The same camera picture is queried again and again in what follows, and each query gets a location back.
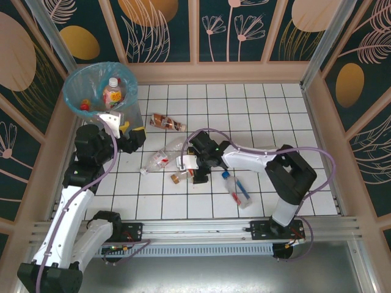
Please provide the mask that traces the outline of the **clear bottle orange label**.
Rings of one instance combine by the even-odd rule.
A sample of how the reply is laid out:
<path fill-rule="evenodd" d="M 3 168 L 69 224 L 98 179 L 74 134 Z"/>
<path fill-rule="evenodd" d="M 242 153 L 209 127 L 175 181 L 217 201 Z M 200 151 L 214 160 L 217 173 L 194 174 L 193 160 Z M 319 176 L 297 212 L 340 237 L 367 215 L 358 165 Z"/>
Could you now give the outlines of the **clear bottle orange label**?
<path fill-rule="evenodd" d="M 184 180 L 192 182 L 193 177 L 194 170 L 192 169 L 179 171 L 170 176 L 174 184 L 179 184 L 181 181 Z"/>

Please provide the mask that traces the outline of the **pink peach drink bottle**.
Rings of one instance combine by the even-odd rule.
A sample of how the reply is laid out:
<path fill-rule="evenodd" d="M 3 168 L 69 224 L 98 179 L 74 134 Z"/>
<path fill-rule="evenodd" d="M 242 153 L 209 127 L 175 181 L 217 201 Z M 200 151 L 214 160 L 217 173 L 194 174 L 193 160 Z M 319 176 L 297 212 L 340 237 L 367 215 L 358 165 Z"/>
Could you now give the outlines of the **pink peach drink bottle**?
<path fill-rule="evenodd" d="M 120 78 L 111 77 L 103 89 L 103 102 L 107 110 L 120 104 L 126 95 L 126 88 Z"/>

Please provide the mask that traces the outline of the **clear bottle blue cap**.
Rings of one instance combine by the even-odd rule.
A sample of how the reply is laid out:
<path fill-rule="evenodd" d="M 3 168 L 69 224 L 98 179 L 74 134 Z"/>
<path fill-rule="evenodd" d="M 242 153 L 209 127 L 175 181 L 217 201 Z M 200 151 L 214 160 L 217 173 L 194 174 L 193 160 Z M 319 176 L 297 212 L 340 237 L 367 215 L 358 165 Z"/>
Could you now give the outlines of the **clear bottle blue cap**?
<path fill-rule="evenodd" d="M 250 195 L 237 177 L 232 176 L 228 171 L 224 171 L 222 178 L 225 181 L 225 188 L 239 208 L 245 209 L 252 204 Z"/>

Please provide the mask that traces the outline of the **grey metal mesh bin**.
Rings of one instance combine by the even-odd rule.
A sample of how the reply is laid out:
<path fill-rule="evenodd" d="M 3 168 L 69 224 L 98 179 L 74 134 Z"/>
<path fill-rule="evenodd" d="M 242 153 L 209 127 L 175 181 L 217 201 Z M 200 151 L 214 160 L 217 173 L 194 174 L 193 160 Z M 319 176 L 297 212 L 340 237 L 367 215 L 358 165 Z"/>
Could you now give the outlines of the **grey metal mesh bin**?
<path fill-rule="evenodd" d="M 122 100 L 104 102 L 104 88 L 109 79 L 116 78 Z M 88 124 L 102 127 L 96 119 L 99 114 L 119 114 L 119 129 L 116 131 L 124 147 L 140 148 L 146 139 L 137 94 L 137 80 L 131 70 L 118 62 L 100 62 L 78 68 L 65 80 L 63 96 L 66 105 Z"/>

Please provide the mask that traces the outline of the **crushed clear bottle white cap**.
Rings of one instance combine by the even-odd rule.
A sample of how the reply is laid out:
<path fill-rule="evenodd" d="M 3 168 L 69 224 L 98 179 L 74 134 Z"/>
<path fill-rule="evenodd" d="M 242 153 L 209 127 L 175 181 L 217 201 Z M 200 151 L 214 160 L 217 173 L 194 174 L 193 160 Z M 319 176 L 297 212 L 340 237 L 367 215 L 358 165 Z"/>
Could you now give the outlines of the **crushed clear bottle white cap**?
<path fill-rule="evenodd" d="M 158 172 L 164 169 L 169 163 L 175 162 L 176 158 L 180 155 L 185 140 L 185 136 L 178 137 L 170 141 L 159 151 L 153 153 L 148 161 L 143 164 L 140 173 L 147 175 L 152 172 Z"/>

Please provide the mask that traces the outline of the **brown drink plastic bottle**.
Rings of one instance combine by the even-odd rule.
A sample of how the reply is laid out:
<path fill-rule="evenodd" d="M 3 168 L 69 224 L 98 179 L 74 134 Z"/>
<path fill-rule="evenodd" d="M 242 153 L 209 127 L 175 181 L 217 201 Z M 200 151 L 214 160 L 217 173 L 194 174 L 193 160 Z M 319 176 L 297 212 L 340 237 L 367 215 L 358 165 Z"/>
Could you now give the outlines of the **brown drink plastic bottle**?
<path fill-rule="evenodd" d="M 187 126 L 185 124 L 177 122 L 172 118 L 161 114 L 152 114 L 150 117 L 150 125 L 156 128 L 174 130 L 179 132 L 185 132 L 187 129 Z"/>

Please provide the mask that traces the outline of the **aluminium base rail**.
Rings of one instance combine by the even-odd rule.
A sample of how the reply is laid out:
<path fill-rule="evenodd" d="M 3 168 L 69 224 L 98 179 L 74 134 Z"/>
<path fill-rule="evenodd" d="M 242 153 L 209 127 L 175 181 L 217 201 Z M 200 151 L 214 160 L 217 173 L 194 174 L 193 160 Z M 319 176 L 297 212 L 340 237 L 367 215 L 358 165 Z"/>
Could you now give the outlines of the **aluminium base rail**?
<path fill-rule="evenodd" d="M 209 220 L 141 220 L 142 239 L 153 245 L 234 244 L 249 243 L 252 235 L 246 229 L 251 219 Z M 318 242 L 361 239 L 364 232 L 354 217 L 314 216 L 303 220 L 305 241 L 310 242 L 309 229 Z"/>

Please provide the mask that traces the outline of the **aluminium frame post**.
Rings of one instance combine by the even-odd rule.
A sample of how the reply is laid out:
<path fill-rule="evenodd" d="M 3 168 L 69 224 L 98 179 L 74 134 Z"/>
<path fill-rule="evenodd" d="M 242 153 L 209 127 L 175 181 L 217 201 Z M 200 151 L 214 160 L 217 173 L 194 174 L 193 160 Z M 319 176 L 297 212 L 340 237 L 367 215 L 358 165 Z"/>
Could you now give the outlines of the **aluminium frame post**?
<path fill-rule="evenodd" d="M 75 0 L 24 0 L 69 73 L 77 67 L 57 24 L 66 24 L 77 11 Z"/>
<path fill-rule="evenodd" d="M 336 12 L 331 18 L 331 22 L 321 37 L 300 81 L 302 91 L 306 91 L 309 88 L 329 51 L 337 43 L 337 39 L 346 26 L 348 19 L 351 15 L 354 15 L 354 9 L 356 6 L 361 6 L 361 4 L 357 3 L 362 1 L 363 0 L 341 0 L 341 3 L 338 5 Z"/>

